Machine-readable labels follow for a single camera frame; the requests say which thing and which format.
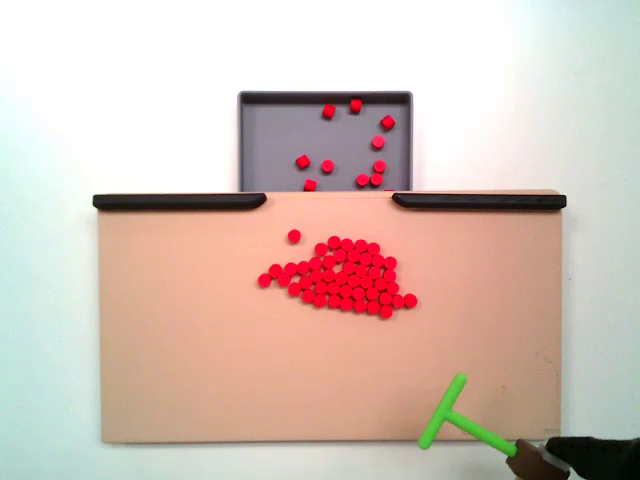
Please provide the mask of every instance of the gray tray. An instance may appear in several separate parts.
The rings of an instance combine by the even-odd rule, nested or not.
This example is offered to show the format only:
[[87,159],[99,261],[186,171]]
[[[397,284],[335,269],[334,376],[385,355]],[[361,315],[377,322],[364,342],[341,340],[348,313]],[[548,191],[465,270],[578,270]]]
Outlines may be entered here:
[[[362,110],[352,114],[351,98],[362,99]],[[302,191],[307,178],[317,191],[411,189],[411,92],[240,92],[240,191]],[[331,120],[322,116],[324,105],[336,107]],[[396,121],[386,131],[380,120]],[[376,151],[375,135],[385,137]],[[306,154],[311,165],[298,169],[296,159]],[[323,160],[335,163],[331,174],[320,168]],[[373,173],[373,162],[387,163],[384,183],[360,188],[358,174]]]

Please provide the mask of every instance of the tan board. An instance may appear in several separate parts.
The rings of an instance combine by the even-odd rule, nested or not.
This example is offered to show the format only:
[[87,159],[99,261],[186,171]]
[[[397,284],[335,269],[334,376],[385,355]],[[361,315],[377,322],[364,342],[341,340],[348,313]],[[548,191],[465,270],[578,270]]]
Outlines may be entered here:
[[[103,440],[417,440],[457,372],[460,413],[511,439],[558,434],[560,211],[416,211],[390,196],[100,211]],[[381,321],[258,287],[330,235],[397,257],[418,306]],[[469,439],[450,425],[438,438]]]

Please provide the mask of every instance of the white background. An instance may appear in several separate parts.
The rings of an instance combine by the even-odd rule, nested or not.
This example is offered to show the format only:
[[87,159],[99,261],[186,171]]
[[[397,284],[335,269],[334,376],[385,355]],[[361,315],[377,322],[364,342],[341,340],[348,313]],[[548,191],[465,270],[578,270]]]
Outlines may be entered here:
[[512,478],[478,444],[100,442],[91,196],[235,190],[244,89],[411,90],[415,189],[566,194],[563,432],[640,435],[639,2],[7,1],[0,478]]

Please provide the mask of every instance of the green t-shaped tool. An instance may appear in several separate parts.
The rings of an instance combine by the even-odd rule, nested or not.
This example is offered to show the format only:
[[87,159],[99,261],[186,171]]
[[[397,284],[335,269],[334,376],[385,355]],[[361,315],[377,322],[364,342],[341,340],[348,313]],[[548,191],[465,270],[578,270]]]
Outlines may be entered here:
[[480,425],[469,420],[467,417],[453,411],[453,404],[456,403],[456,400],[458,399],[458,396],[462,392],[462,389],[464,388],[464,385],[466,383],[467,376],[464,373],[458,373],[455,377],[453,377],[451,385],[449,385],[449,388],[442,397],[442,400],[440,400],[440,404],[431,417],[431,421],[420,436],[418,445],[423,450],[429,448],[433,441],[436,439],[436,435],[440,431],[440,427],[442,427],[442,424],[444,422],[449,422],[454,424],[459,429],[464,430],[468,434],[476,437],[478,440],[483,441],[487,445],[500,450],[505,455],[508,455],[509,457],[515,457],[516,453],[518,452],[518,448],[513,443],[507,442],[504,438],[482,428]]

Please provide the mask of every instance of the green handle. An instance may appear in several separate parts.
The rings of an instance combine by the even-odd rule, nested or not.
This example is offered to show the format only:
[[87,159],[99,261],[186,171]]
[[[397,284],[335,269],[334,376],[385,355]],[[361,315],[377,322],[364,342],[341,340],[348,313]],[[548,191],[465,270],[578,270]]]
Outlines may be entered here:
[[518,452],[518,447],[516,447],[513,443],[507,442],[501,436],[496,435],[486,428],[481,427],[476,422],[469,420],[467,417],[465,417],[464,415],[460,415],[458,412],[454,412],[453,410],[449,411],[447,420],[450,423],[453,423],[460,430],[464,430],[468,434],[476,437],[478,440],[483,441],[496,450],[500,450],[502,453],[509,457],[515,457],[516,453]]

